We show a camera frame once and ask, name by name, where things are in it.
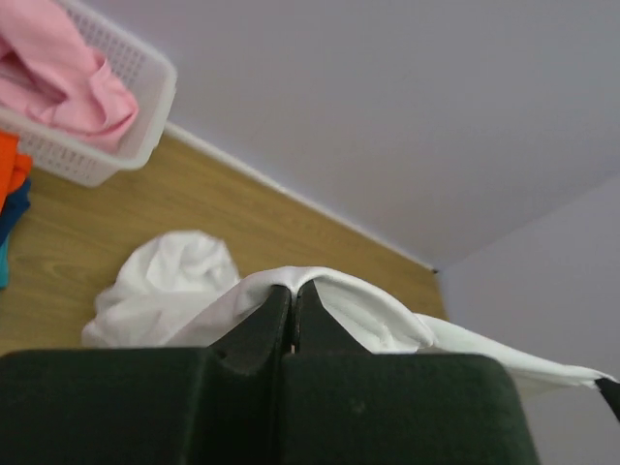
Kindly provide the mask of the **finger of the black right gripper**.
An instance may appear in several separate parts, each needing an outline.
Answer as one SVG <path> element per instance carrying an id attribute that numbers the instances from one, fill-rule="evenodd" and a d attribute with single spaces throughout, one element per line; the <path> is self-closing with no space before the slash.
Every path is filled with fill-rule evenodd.
<path id="1" fill-rule="evenodd" d="M 620 384 L 609 378 L 600 378 L 596 386 L 617 421 L 620 421 Z"/>

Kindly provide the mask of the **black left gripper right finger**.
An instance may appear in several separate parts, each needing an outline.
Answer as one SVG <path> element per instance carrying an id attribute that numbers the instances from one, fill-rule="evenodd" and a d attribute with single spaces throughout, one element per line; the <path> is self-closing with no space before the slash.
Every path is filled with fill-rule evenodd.
<path id="1" fill-rule="evenodd" d="M 374 355 L 314 284 L 294 305 L 283 358 L 282 464 L 535 464 L 515 385 L 478 355 Z"/>

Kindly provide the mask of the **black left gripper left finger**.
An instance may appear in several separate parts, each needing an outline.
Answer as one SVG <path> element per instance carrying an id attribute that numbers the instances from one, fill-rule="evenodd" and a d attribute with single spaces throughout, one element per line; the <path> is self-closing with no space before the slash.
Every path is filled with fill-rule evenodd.
<path id="1" fill-rule="evenodd" d="M 31 350 L 1 359 L 5 464 L 266 464 L 291 295 L 210 347 Z"/>

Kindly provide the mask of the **white t shirt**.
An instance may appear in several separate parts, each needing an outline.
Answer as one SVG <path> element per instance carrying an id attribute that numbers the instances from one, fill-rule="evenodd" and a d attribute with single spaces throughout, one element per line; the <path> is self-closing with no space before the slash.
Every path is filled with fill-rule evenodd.
<path id="1" fill-rule="evenodd" d="M 198 231 L 168 232 L 139 247 L 96 297 L 96 316 L 81 340 L 94 348 L 210 346 L 265 303 L 272 287 L 297 295 L 308 283 L 338 326 L 373 354 L 483 355 L 500 362 L 524 396 L 614 379 L 414 313 L 386 291 L 335 269 L 283 266 L 242 278 L 226 243 Z"/>

